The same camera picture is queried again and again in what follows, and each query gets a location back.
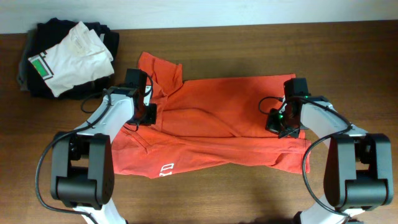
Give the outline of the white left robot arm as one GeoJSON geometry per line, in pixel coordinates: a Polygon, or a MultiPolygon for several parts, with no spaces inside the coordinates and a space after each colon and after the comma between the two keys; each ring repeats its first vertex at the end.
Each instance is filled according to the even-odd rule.
{"type": "Polygon", "coordinates": [[[76,129],[58,133],[52,152],[50,194],[63,212],[81,215],[87,223],[126,223],[113,200],[111,144],[125,124],[151,125],[156,105],[150,86],[105,90],[103,101],[76,129]]]}

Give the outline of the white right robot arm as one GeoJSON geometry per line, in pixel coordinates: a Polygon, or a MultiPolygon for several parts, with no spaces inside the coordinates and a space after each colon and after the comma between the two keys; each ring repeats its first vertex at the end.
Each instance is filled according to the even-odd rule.
{"type": "Polygon", "coordinates": [[[318,140],[304,152],[301,171],[315,203],[297,212],[293,223],[356,223],[354,216],[389,205],[394,197],[391,142],[385,134],[371,134],[339,114],[324,97],[279,97],[281,106],[267,112],[266,129],[279,138],[296,138],[310,129],[318,140]],[[322,197],[307,178],[312,149],[328,148],[322,197]]]}

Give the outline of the orange-red t-shirt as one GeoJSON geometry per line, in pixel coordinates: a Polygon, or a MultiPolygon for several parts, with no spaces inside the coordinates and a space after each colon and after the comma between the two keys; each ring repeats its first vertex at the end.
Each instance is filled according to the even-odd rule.
{"type": "Polygon", "coordinates": [[[152,126],[124,125],[112,145],[114,171],[151,179],[223,164],[302,172],[304,133],[278,138],[265,129],[289,75],[182,79],[182,66],[144,52],[138,67],[154,81],[152,126]]]}

